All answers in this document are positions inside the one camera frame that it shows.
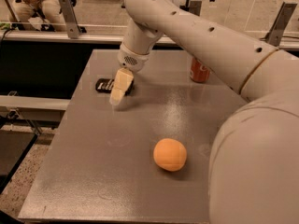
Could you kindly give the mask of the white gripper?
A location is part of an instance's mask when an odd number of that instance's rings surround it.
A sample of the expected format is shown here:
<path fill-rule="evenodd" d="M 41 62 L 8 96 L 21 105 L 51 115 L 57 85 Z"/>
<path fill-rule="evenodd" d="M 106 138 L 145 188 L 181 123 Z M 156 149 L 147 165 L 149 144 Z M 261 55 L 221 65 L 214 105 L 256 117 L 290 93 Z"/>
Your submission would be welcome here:
<path fill-rule="evenodd" d="M 117 58 L 120 66 L 123 68 L 117 71 L 114 79 L 109 99 L 112 105 L 120 104 L 125 93 L 133 83 L 134 75 L 132 72 L 139 72 L 144 67 L 149 57 L 148 54 L 134 53 L 121 43 Z"/>

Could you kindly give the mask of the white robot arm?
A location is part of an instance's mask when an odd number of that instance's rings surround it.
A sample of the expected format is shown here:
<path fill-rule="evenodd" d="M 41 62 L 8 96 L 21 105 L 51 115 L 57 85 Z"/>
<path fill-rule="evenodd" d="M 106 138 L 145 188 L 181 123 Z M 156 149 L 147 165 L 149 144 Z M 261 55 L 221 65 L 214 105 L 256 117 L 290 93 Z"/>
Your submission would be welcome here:
<path fill-rule="evenodd" d="M 210 149 L 210 224 L 299 224 L 299 62 L 296 56 L 180 9 L 178 0 L 124 0 L 130 21 L 110 102 L 118 105 L 162 35 L 219 83 L 216 110 L 242 102 Z"/>

